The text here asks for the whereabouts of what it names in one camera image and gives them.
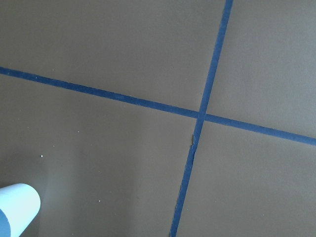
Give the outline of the light blue cup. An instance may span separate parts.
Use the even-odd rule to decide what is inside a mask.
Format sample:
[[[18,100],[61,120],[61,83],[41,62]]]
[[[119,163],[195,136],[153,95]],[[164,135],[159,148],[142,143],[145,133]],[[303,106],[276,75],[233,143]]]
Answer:
[[[30,185],[19,183],[0,189],[0,235],[19,237],[36,217],[40,197]]]

